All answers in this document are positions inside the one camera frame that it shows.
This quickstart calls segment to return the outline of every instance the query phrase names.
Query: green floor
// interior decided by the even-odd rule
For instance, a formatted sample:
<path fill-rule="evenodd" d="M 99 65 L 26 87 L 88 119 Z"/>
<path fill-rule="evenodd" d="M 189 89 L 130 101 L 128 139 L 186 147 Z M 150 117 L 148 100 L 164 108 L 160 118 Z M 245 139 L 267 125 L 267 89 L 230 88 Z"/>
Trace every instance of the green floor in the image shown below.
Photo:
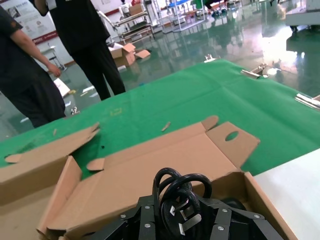
<path fill-rule="evenodd" d="M 156 40 L 137 43 L 138 49 L 146 48 L 151 56 L 137 60 L 130 68 L 121 71 L 127 90 L 139 88 L 156 79 L 173 74 L 205 60 L 205 55 L 223 58 L 253 69 L 260 63 L 268 64 L 270 78 L 311 96 L 320 94 L 320 35 L 301 30 L 292 36 L 285 26 L 285 13 L 298 7 L 300 0 L 290 0 L 270 7 L 267 1 L 255 2 L 228 17 L 195 26 L 182 33 L 157 34 Z M 66 108 L 85 108 L 98 103 L 95 90 L 81 96 L 91 84 L 79 66 L 72 65 L 62 80 L 77 92 L 67 96 Z M 32 129 L 30 121 L 0 95 L 0 141 Z"/>

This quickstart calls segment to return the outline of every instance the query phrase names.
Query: green felt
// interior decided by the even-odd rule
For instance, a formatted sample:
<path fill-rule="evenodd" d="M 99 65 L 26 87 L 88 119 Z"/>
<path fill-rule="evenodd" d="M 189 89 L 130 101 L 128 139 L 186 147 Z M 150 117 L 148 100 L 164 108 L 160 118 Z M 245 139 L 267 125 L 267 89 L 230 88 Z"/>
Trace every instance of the green felt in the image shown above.
<path fill-rule="evenodd" d="M 296 102 L 296 90 L 270 79 L 251 79 L 241 69 L 225 60 L 189 67 L 10 138 L 0 145 L 0 159 L 100 122 L 98 135 L 73 154 L 87 177 L 89 161 L 163 135 L 167 122 L 171 125 L 165 133 L 211 115 L 261 140 L 242 168 L 253 175 L 319 148 L 320 112 Z"/>

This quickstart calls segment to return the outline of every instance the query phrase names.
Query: black metal frame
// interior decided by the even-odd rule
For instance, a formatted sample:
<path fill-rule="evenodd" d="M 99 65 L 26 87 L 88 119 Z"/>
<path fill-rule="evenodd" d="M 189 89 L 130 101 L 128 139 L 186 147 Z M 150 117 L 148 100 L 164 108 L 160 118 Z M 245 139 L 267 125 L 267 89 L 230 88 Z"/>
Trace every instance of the black metal frame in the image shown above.
<path fill-rule="evenodd" d="M 232 216 L 236 214 L 246 218 L 250 222 L 251 228 L 255 228 L 255 239 L 283 240 L 261 214 L 230 207 L 218 199 L 197 197 L 202 207 L 206 209 L 207 220 L 208 217 L 212 218 L 215 215 L 214 222 L 209 224 L 210 237 L 203 237 L 202 239 L 228 240 L 230 226 L 236 222 Z M 94 233 L 90 240 L 162 240 L 157 238 L 157 224 L 155 222 L 157 209 L 154 205 L 154 199 L 154 195 L 140 197 L 136 207 L 123 212 L 115 221 Z"/>

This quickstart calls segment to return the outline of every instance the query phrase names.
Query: white table surface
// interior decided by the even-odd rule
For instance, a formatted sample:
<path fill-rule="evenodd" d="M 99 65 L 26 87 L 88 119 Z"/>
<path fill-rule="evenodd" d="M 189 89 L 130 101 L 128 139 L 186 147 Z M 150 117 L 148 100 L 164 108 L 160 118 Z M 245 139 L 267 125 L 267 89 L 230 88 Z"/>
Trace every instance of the white table surface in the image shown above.
<path fill-rule="evenodd" d="M 320 240 L 320 149 L 254 178 L 299 240 Z"/>

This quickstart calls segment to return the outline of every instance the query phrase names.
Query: cardboard box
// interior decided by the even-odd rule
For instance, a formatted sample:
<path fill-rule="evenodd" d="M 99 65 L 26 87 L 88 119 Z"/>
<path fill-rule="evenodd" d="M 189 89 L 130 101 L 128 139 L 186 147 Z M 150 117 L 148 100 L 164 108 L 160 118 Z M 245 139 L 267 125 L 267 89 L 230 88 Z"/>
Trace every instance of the cardboard box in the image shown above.
<path fill-rule="evenodd" d="M 136 61 L 135 49 L 136 47 L 133 44 L 128 43 L 121 48 L 112 50 L 111 55 L 116 66 L 121 67 L 124 65 L 128 67 L 133 64 Z"/>
<path fill-rule="evenodd" d="M 104 170 L 76 186 L 73 183 L 79 179 L 78 175 L 74 174 L 74 181 L 62 179 L 60 182 L 66 185 L 57 184 L 52 204 L 48 205 L 43 217 L 45 221 L 40 222 L 38 231 L 49 237 L 65 234 L 68 240 L 84 239 L 134 207 L 139 197 L 150 195 L 156 173 L 169 167 L 182 175 L 199 173 L 207 176 L 214 189 L 212 197 L 238 198 L 249 210 L 264 215 L 285 240 L 296 240 L 250 173 L 240 171 L 260 141 L 230 122 L 216 126 L 217 122 L 217 116 L 209 117 L 109 155 L 104 160 L 99 159 L 97 165 L 102 162 L 101 169 Z M 229 140 L 228 137 L 235 133 L 237 136 Z M 75 164 L 63 171 L 77 172 L 71 166 L 75 167 Z M 193 183 L 193 187 L 201 194 L 199 183 Z M 53 203 L 60 202 L 61 198 L 67 198 L 65 204 L 53 208 Z"/>
<path fill-rule="evenodd" d="M 129 13 L 131 14 L 131 16 L 139 14 L 141 12 L 143 12 L 143 8 L 141 4 L 136 4 L 134 6 L 129 7 Z"/>
<path fill-rule="evenodd" d="M 71 177 L 61 176 L 63 169 L 75 164 L 72 169 L 81 172 L 73 157 L 68 155 L 90 141 L 97 134 L 97 127 L 94 125 L 8 158 L 9 162 L 16 163 L 0 168 L 0 239 L 39 239 L 36 227 L 56 183 Z"/>

